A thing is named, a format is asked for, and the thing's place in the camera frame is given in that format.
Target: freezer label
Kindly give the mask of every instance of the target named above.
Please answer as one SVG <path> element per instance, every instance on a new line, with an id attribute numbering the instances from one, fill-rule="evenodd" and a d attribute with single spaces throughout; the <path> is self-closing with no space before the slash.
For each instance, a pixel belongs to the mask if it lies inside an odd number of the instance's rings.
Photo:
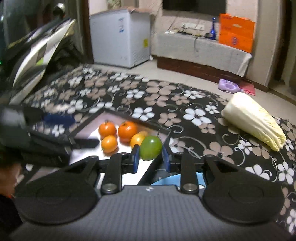
<path id="1" fill-rule="evenodd" d="M 149 46 L 148 39 L 144 39 L 144 41 L 143 41 L 143 47 L 144 48 L 148 48 L 148 46 Z"/>
<path id="2" fill-rule="evenodd" d="M 123 18 L 120 18 L 118 20 L 118 25 L 119 25 L 119 32 L 123 33 L 124 32 L 124 24 L 123 24 Z"/>

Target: light blue bowl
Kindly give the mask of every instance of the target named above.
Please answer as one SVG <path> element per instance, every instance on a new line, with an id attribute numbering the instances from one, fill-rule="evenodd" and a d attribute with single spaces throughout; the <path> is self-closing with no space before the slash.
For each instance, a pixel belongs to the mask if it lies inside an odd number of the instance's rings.
<path id="1" fill-rule="evenodd" d="M 196 173 L 197 175 L 197 180 L 198 180 L 198 184 L 200 186 L 200 189 L 201 188 L 205 188 L 206 185 L 205 185 L 205 181 L 203 179 L 203 176 L 202 176 L 202 172 L 197 172 Z M 158 186 L 162 186 L 162 185 L 176 185 L 177 187 L 180 188 L 180 178 L 181 178 L 181 175 L 178 174 L 178 175 L 174 175 L 174 176 L 171 176 L 171 177 L 166 177 L 164 179 L 161 179 L 155 183 L 152 183 L 152 185 L 158 185 Z"/>

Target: metal screw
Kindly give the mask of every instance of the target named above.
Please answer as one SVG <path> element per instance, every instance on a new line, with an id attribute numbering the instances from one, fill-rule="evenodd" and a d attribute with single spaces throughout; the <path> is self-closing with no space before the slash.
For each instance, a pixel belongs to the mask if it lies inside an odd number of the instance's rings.
<path id="1" fill-rule="evenodd" d="M 112 193 L 116 190 L 117 186 L 113 183 L 107 183 L 104 184 L 101 188 L 105 193 Z"/>
<path id="2" fill-rule="evenodd" d="M 193 184 L 193 183 L 186 183 L 183 185 L 183 189 L 188 191 L 188 192 L 192 192 L 198 189 L 198 186 Z"/>

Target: tomato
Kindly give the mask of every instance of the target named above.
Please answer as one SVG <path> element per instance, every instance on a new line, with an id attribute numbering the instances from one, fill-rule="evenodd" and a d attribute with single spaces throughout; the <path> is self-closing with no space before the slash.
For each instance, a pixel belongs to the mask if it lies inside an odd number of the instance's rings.
<path id="1" fill-rule="evenodd" d="M 140 145 L 140 156 L 144 161 L 153 160 L 161 153 L 162 147 L 159 137 L 148 136 Z"/>
<path id="2" fill-rule="evenodd" d="M 103 124 L 99 126 L 99 134 L 101 135 L 101 138 L 104 138 L 106 136 L 114 136 L 116 135 L 116 127 L 115 125 L 110 121 L 105 121 Z"/>
<path id="3" fill-rule="evenodd" d="M 137 126 L 134 122 L 123 122 L 118 128 L 118 136 L 122 142 L 130 142 L 135 134 L 137 134 Z"/>
<path id="4" fill-rule="evenodd" d="M 138 134 L 141 134 L 142 136 L 145 136 L 145 137 L 148 136 L 148 132 L 147 131 L 140 131 Z"/>
<path id="5" fill-rule="evenodd" d="M 116 150 L 118 146 L 115 136 L 106 136 L 101 143 L 101 147 L 105 153 L 110 153 Z"/>
<path id="6" fill-rule="evenodd" d="M 131 142 L 130 142 L 130 146 L 131 148 L 134 147 L 134 145 L 141 145 L 142 141 L 145 139 L 145 136 L 143 136 L 142 134 L 138 133 L 138 134 L 135 134 L 133 136 L 133 138 L 131 139 Z"/>

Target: orange tomato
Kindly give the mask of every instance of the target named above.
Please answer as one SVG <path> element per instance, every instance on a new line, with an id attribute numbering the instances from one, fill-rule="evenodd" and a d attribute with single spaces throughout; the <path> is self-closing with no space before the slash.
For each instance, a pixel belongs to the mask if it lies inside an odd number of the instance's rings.
<path id="1" fill-rule="evenodd" d="M 134 147 L 134 145 L 141 145 L 142 141 L 145 139 L 145 136 L 142 135 L 141 133 L 135 134 L 130 142 L 130 146 L 131 148 Z"/>
<path id="2" fill-rule="evenodd" d="M 135 134 L 137 134 L 137 126 L 134 122 L 123 122 L 118 128 L 118 136 L 122 142 L 130 142 Z"/>
<path id="3" fill-rule="evenodd" d="M 116 135 L 116 127 L 115 125 L 110 121 L 105 121 L 103 124 L 99 126 L 99 134 L 101 135 L 101 138 L 104 138 L 106 136 L 114 136 Z"/>
<path id="4" fill-rule="evenodd" d="M 115 136 L 106 136 L 101 143 L 101 147 L 105 153 L 110 153 L 116 150 L 118 146 Z"/>

